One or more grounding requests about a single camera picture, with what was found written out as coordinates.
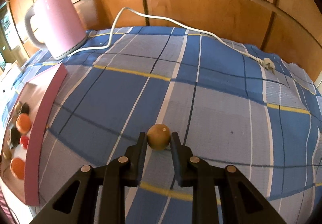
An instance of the gray handle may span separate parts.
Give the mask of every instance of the gray handle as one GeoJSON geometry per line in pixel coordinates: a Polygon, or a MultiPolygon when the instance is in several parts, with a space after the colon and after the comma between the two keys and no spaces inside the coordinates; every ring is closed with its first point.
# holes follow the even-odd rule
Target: gray handle
{"type": "Polygon", "coordinates": [[[30,38],[31,42],[38,48],[46,48],[46,44],[40,42],[39,40],[37,40],[37,38],[35,37],[35,35],[33,34],[33,30],[31,28],[31,24],[30,24],[30,19],[32,16],[35,15],[35,11],[33,9],[33,5],[27,10],[27,13],[25,15],[25,27],[26,27],[26,31],[27,31],[27,35],[30,38]]]}

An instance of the red ball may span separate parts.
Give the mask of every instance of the red ball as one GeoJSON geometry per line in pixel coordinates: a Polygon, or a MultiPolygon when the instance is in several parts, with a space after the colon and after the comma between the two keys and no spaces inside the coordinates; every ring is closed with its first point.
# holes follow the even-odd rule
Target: red ball
{"type": "Polygon", "coordinates": [[[22,147],[26,150],[28,148],[28,142],[29,142],[29,137],[27,136],[21,136],[20,138],[20,144],[22,147]]]}

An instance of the pink electric kettle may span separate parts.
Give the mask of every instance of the pink electric kettle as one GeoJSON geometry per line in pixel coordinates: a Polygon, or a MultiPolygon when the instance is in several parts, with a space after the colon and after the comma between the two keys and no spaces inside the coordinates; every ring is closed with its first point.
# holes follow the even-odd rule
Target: pink electric kettle
{"type": "Polygon", "coordinates": [[[71,0],[37,0],[26,13],[25,26],[32,43],[39,48],[47,47],[56,60],[78,49],[87,39],[71,0]],[[30,19],[34,15],[45,43],[38,41],[31,29],[30,19]]]}

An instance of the plaid tablecloth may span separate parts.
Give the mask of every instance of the plaid tablecloth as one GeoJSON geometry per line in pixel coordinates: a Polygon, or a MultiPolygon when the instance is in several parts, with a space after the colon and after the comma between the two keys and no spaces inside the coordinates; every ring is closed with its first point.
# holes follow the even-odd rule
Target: plaid tablecloth
{"type": "MultiPolygon", "coordinates": [[[[108,37],[92,31],[84,47],[108,37]]],[[[322,97],[297,65],[225,41],[270,58],[275,75],[213,37],[171,27],[119,28],[109,49],[61,61],[47,50],[33,55],[3,125],[26,81],[60,62],[68,70],[44,135],[35,214],[82,165],[107,164],[164,123],[211,165],[236,165],[287,223],[304,223],[322,194],[322,97]]],[[[192,189],[174,181],[169,148],[148,150],[141,186],[126,190],[125,203],[127,224],[191,222],[192,189]]]]}

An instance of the screw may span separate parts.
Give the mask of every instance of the screw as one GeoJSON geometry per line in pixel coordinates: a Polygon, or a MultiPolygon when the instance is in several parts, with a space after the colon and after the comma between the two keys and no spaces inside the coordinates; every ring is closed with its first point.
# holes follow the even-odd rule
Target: screw
{"type": "Polygon", "coordinates": [[[234,173],[234,172],[236,172],[236,167],[233,166],[233,165],[229,165],[227,167],[227,171],[230,172],[230,173],[234,173]]]}
{"type": "Polygon", "coordinates": [[[80,169],[82,172],[88,172],[88,171],[90,171],[91,170],[91,166],[89,166],[89,165],[84,165],[84,166],[82,166],[81,167],[81,169],[80,169]]]}
{"type": "Polygon", "coordinates": [[[119,157],[119,162],[120,163],[125,163],[127,161],[128,161],[128,157],[126,157],[126,156],[119,157]]]}
{"type": "Polygon", "coordinates": [[[191,161],[192,163],[198,163],[198,162],[200,161],[200,159],[199,159],[198,157],[196,157],[196,156],[192,156],[192,157],[190,158],[190,161],[191,161]]]}

